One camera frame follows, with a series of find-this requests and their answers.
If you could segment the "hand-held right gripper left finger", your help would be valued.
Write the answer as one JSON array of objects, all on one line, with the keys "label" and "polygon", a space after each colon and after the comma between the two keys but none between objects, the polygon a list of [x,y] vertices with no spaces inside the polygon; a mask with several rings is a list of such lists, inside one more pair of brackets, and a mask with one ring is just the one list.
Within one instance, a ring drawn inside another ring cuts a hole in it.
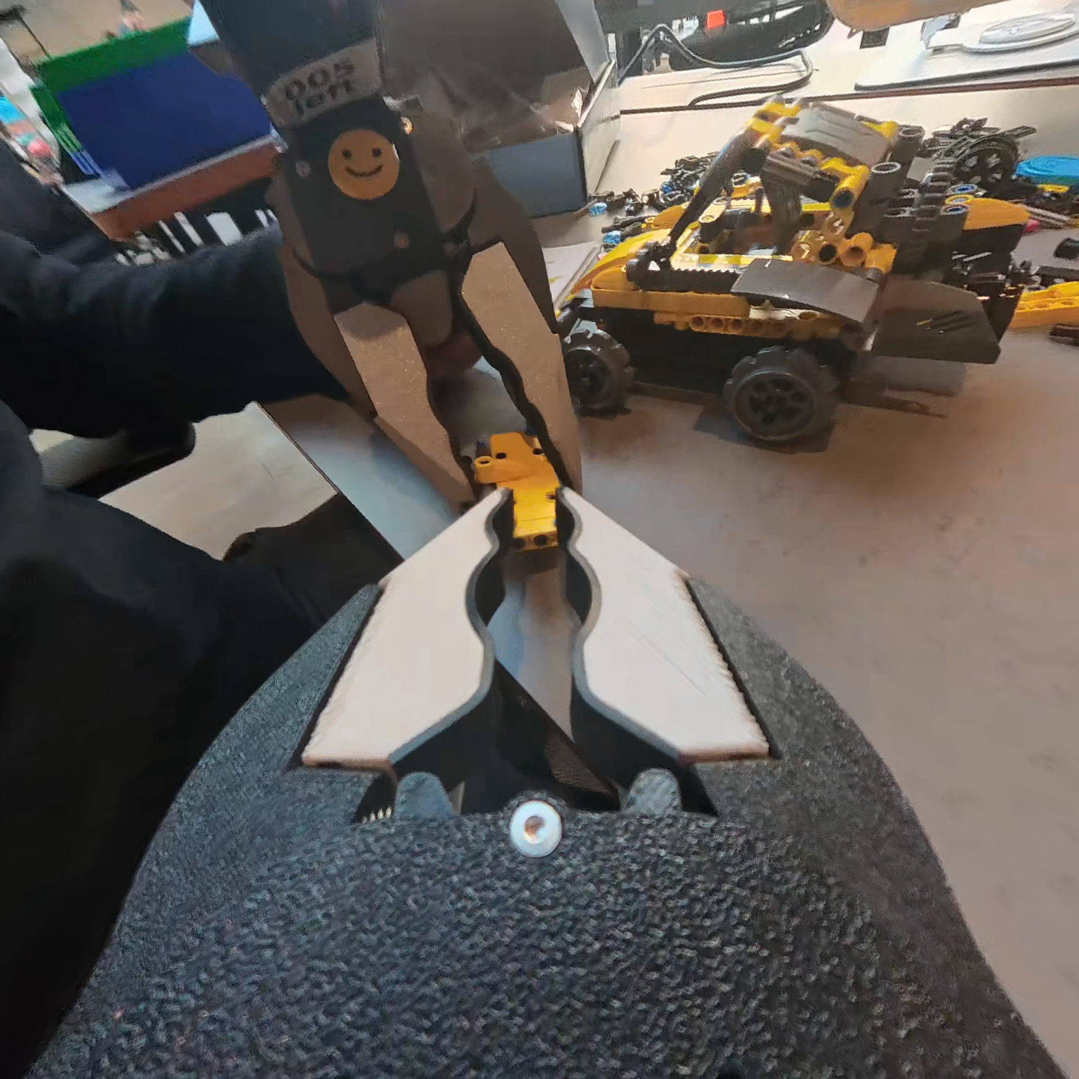
[{"label": "hand-held right gripper left finger", "polygon": [[477,768],[497,712],[488,626],[514,524],[513,495],[495,489],[380,582],[316,710],[304,767],[394,783],[427,773],[447,791]]}]

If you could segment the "person's left forearm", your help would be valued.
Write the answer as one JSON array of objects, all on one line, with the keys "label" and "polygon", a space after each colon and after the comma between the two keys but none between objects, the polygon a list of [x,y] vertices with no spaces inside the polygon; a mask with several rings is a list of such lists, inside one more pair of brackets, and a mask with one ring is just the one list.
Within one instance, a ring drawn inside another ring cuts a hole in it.
[{"label": "person's left forearm", "polygon": [[278,242],[272,228],[169,262],[77,267],[3,234],[2,436],[344,400],[293,322]]}]

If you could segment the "person's left hand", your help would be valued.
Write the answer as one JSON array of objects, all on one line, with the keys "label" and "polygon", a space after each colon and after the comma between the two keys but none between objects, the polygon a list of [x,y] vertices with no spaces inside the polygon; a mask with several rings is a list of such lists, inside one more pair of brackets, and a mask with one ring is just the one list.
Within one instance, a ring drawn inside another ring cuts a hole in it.
[{"label": "person's left hand", "polygon": [[434,382],[459,380],[479,361],[480,349],[465,325],[447,272],[431,272],[402,284],[391,295],[388,305],[408,324]]}]

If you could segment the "yellow toy brick car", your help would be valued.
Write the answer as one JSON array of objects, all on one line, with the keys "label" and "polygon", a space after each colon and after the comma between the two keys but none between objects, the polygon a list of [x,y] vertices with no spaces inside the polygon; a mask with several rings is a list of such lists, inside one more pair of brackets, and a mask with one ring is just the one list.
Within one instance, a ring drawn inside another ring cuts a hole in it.
[{"label": "yellow toy brick car", "polygon": [[862,359],[995,364],[1030,278],[1014,258],[1028,213],[997,193],[1036,131],[760,103],[680,214],[568,295],[578,412],[694,369],[749,439],[778,446],[827,431]]}]

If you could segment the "clear plastic bag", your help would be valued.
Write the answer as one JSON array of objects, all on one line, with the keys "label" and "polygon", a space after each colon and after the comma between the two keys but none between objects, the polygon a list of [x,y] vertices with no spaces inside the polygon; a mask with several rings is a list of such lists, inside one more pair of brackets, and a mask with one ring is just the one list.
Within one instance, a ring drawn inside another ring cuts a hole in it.
[{"label": "clear plastic bag", "polygon": [[596,86],[557,8],[500,21],[438,76],[457,134],[474,153],[569,134]]}]

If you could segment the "pile of dark small bricks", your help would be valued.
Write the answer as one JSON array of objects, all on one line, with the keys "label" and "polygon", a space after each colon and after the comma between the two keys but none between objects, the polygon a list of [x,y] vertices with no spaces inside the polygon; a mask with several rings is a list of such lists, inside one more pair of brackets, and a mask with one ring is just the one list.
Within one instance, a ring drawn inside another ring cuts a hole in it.
[{"label": "pile of dark small bricks", "polygon": [[599,219],[603,226],[603,246],[612,250],[624,240],[663,228],[659,218],[664,211],[674,210],[679,215],[696,194],[714,158],[716,153],[677,158],[671,166],[663,169],[658,187],[644,192],[633,188],[597,192],[576,215]]}]

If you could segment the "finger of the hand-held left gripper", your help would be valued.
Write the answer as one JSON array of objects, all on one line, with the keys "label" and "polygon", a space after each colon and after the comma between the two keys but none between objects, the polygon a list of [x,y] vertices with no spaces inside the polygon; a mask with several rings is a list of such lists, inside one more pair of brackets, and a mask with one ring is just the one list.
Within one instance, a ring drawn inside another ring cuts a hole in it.
[{"label": "finger of the hand-held left gripper", "polygon": [[506,244],[472,254],[459,289],[462,314],[558,479],[583,492],[578,422],[561,339]]},{"label": "finger of the hand-held left gripper", "polygon": [[407,320],[361,303],[334,315],[374,410],[374,423],[455,510],[475,498],[472,481],[431,402],[428,372]]}]

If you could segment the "person's dark clothed body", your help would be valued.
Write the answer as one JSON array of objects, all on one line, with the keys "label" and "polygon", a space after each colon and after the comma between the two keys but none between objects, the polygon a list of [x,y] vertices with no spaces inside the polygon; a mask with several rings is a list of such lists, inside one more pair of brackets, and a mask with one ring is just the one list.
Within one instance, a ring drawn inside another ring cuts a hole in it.
[{"label": "person's dark clothed body", "polygon": [[203,752],[393,556],[341,495],[223,560],[47,487],[2,404],[1,1064],[78,995]]}]

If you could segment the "dark blue cardboard box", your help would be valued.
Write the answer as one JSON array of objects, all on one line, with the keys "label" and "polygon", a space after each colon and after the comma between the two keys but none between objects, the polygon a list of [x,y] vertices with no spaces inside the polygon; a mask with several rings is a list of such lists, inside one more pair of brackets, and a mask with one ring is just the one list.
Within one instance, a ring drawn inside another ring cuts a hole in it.
[{"label": "dark blue cardboard box", "polygon": [[622,110],[617,69],[610,56],[595,3],[380,2],[380,47],[386,88],[399,101],[416,99],[426,110],[443,117],[453,126],[443,91],[438,86],[441,71],[453,65],[462,49],[468,49],[474,40],[484,42],[491,26],[500,21],[522,19],[532,11],[550,6],[557,8],[572,30],[596,78],[584,117],[571,133],[537,142],[515,144],[478,153],[465,146],[473,156],[488,162],[498,181],[533,218],[583,208],[598,189],[618,139]]}]

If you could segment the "cluster of yellow beams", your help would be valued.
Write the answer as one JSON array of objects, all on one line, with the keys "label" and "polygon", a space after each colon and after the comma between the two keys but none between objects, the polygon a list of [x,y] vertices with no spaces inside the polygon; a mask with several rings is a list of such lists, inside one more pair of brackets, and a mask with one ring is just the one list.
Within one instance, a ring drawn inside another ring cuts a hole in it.
[{"label": "cluster of yellow beams", "polygon": [[1017,298],[1009,329],[1078,326],[1078,282],[1027,290]]}]

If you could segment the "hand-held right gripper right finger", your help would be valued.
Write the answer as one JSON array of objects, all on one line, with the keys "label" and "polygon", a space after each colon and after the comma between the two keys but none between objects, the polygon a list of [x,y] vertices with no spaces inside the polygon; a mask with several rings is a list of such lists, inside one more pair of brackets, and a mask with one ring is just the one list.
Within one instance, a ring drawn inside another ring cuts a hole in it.
[{"label": "hand-held right gripper right finger", "polygon": [[661,770],[683,805],[708,805],[698,766],[766,760],[771,748],[689,576],[570,489],[558,495],[558,532],[577,618],[577,748],[626,792]]}]

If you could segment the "yellow brick subassembly blue pins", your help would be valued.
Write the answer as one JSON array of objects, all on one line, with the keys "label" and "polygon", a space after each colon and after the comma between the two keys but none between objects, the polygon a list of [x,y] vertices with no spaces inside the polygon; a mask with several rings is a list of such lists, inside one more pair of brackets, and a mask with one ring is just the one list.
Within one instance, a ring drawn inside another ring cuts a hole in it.
[{"label": "yellow brick subassembly blue pins", "polygon": [[561,482],[537,437],[510,432],[480,439],[474,474],[480,486],[509,492],[514,511],[511,549],[532,551],[558,546],[557,497]]}]

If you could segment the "grey desk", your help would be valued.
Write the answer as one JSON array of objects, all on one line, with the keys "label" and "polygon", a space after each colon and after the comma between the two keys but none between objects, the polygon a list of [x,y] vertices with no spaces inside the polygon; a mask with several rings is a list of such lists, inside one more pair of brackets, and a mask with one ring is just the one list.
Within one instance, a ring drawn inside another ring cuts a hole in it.
[{"label": "grey desk", "polygon": [[820,448],[715,402],[582,422],[585,493],[720,586],[894,771],[1017,1009],[1077,1073],[1077,347],[872,367]]}]

